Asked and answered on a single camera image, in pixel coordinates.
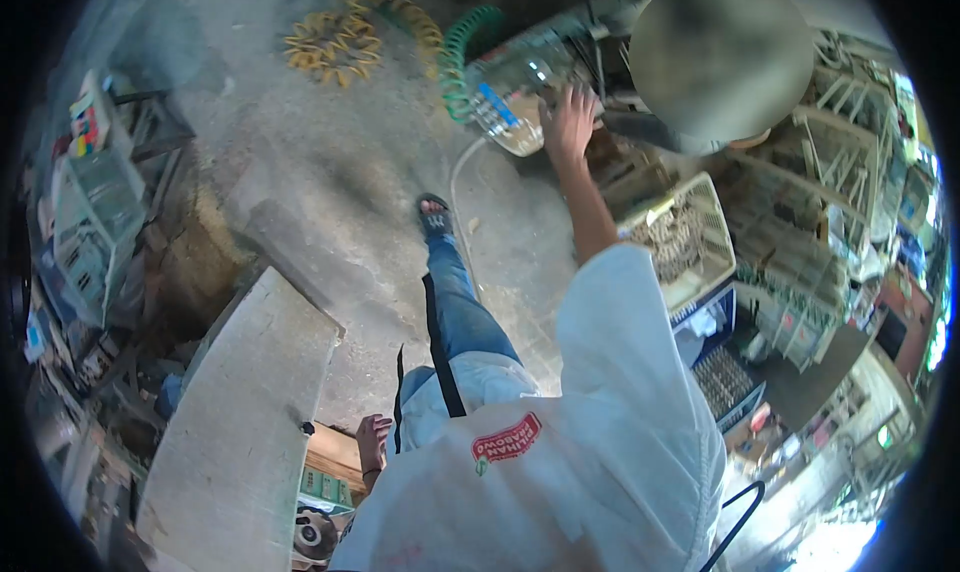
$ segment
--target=red logo patch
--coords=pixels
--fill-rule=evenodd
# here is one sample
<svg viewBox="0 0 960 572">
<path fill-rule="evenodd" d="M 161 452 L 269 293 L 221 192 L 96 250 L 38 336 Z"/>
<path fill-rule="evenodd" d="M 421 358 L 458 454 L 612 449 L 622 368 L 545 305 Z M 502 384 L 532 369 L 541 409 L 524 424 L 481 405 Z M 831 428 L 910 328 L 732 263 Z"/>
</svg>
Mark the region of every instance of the red logo patch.
<svg viewBox="0 0 960 572">
<path fill-rule="evenodd" d="M 530 449 L 543 427 L 533 411 L 527 411 L 520 422 L 496 434 L 480 436 L 474 440 L 473 458 L 487 461 L 515 458 Z"/>
</svg>

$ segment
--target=white hose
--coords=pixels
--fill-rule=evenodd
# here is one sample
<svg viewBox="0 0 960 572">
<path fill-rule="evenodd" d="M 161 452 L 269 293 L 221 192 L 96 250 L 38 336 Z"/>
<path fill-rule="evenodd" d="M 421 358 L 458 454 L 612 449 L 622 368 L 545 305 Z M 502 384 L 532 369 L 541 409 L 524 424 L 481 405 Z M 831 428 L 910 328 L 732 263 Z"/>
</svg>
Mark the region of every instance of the white hose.
<svg viewBox="0 0 960 572">
<path fill-rule="evenodd" d="M 480 303 L 483 303 L 483 299 L 480 296 L 480 285 L 477 284 L 476 276 L 474 275 L 474 263 L 471 261 L 471 244 L 467 238 L 467 232 L 464 230 L 464 226 L 460 223 L 460 208 L 457 207 L 456 185 L 457 177 L 460 176 L 460 171 L 464 168 L 467 159 L 472 157 L 477 149 L 484 146 L 486 142 L 487 137 L 482 136 L 465 148 L 460 154 L 460 157 L 457 158 L 457 163 L 453 165 L 453 170 L 450 171 L 450 209 L 453 210 L 454 235 L 459 235 L 456 236 L 457 242 L 463 245 L 461 255 L 463 262 L 466 264 L 466 273 L 469 274 L 470 282 L 473 283 L 474 286 L 473 292 L 476 294 L 477 301 Z"/>
</svg>

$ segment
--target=black strap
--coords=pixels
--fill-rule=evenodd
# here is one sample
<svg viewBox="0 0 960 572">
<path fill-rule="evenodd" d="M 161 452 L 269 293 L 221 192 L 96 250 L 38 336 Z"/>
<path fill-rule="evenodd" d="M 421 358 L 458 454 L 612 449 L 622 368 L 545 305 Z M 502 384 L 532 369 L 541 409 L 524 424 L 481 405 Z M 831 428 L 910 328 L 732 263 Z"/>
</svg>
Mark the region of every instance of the black strap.
<svg viewBox="0 0 960 572">
<path fill-rule="evenodd" d="M 393 401 L 393 443 L 396 445 L 396 452 L 399 454 L 401 452 L 401 388 L 403 387 L 403 345 L 400 346 L 399 353 L 396 354 L 396 399 Z"/>
<path fill-rule="evenodd" d="M 450 362 L 447 361 L 447 353 L 444 352 L 444 342 L 440 337 L 440 322 L 437 318 L 437 302 L 433 289 L 433 278 L 430 274 L 423 277 L 423 286 L 426 289 L 426 331 L 430 335 L 430 356 L 433 358 L 433 366 L 437 370 L 437 380 L 439 380 L 439 391 L 443 393 L 443 402 L 446 403 L 446 412 L 450 417 L 462 417 L 467 415 L 464 409 L 464 402 L 460 399 L 460 392 L 457 391 L 457 383 L 453 380 L 453 370 L 450 369 Z"/>
<path fill-rule="evenodd" d="M 462 417 L 467 415 L 464 409 L 464 402 L 460 398 L 460 392 L 457 390 L 457 382 L 453 379 L 453 370 L 450 369 L 450 362 L 447 360 L 447 353 L 444 352 L 444 342 L 440 336 L 440 322 L 437 318 L 437 301 L 433 289 L 433 278 L 430 274 L 423 277 L 423 286 L 426 289 L 426 331 L 430 335 L 430 356 L 433 358 L 434 369 L 437 370 L 437 380 L 439 391 L 443 394 L 443 402 L 446 404 L 446 412 L 450 417 Z M 401 451 L 401 388 L 403 386 L 403 345 L 400 346 L 400 352 L 396 354 L 396 398 L 393 401 L 393 443 L 396 452 Z"/>
</svg>

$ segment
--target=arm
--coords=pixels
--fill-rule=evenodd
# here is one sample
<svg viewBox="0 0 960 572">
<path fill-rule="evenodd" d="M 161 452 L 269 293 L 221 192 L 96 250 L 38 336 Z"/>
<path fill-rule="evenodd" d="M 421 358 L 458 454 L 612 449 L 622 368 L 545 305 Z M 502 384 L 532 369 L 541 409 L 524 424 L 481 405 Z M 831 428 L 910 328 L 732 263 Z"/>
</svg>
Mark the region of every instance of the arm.
<svg viewBox="0 0 960 572">
<path fill-rule="evenodd" d="M 557 170 L 559 189 L 573 221 L 573 242 L 582 266 L 618 242 L 617 226 L 597 191 L 584 156 L 594 133 L 596 96 L 588 86 L 568 85 L 551 112 L 540 102 L 543 144 Z"/>
<path fill-rule="evenodd" d="M 383 446 L 387 442 L 390 424 L 394 421 L 383 417 L 379 413 L 368 415 L 360 420 L 357 428 L 357 449 L 360 451 L 360 471 L 363 473 L 363 483 L 366 493 L 374 490 L 374 484 L 383 471 Z"/>
</svg>

